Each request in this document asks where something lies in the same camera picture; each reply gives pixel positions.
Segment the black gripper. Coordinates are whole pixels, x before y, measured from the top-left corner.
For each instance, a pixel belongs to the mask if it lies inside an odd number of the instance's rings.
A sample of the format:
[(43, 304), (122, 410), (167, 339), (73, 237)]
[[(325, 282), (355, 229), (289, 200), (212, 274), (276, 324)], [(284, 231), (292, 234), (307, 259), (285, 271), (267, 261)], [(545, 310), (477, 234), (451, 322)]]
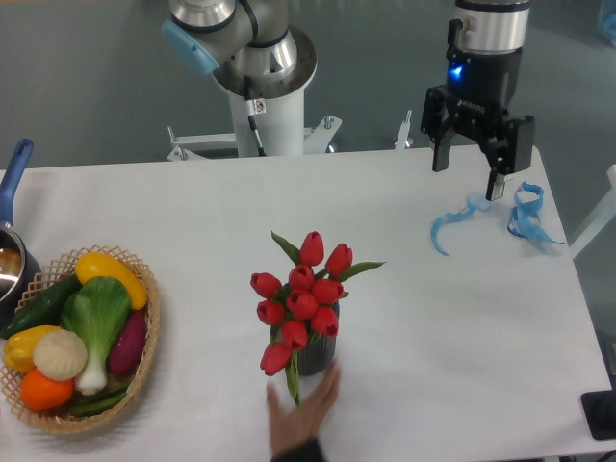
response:
[(483, 55), (454, 46), (447, 52), (447, 79), (426, 91), (421, 131), (428, 135), (432, 170), (449, 167), (451, 139), (460, 135), (474, 141), (490, 165), (485, 198), (502, 198), (506, 179), (531, 164), (535, 134), (532, 115), (512, 116), (522, 51)]

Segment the dark sleeve forearm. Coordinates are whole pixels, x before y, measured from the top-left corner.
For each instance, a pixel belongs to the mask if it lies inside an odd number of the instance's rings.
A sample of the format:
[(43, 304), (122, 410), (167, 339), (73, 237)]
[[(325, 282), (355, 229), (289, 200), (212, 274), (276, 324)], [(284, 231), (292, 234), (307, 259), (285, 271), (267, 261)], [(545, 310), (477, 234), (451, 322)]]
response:
[(271, 462), (326, 462), (318, 438), (312, 438), (292, 449), (275, 455)]

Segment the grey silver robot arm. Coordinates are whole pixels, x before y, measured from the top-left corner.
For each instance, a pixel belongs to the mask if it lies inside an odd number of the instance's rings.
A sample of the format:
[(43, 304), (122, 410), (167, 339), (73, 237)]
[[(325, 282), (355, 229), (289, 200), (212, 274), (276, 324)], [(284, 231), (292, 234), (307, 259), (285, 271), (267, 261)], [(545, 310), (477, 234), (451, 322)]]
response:
[[(289, 21), (284, 1), (172, 1), (162, 27), (185, 67), (226, 91), (243, 157), (309, 152), (304, 91), (317, 69), (312, 41)], [(459, 1), (448, 27), (446, 82), (428, 89), (421, 130), (432, 168), (449, 165), (451, 141), (474, 141), (490, 167), (486, 196), (531, 161), (534, 120), (508, 112), (520, 68), (527, 1)]]

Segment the bare human hand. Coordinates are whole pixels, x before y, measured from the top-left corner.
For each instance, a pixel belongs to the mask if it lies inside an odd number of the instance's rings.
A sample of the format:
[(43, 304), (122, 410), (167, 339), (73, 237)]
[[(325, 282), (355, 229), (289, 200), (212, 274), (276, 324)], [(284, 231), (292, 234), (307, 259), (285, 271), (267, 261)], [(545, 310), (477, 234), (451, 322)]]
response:
[(333, 363), (313, 393), (300, 407), (289, 412), (282, 409), (275, 386), (268, 384), (266, 392), (271, 457), (312, 438), (319, 439), (321, 425), (338, 398), (341, 377), (339, 364)]

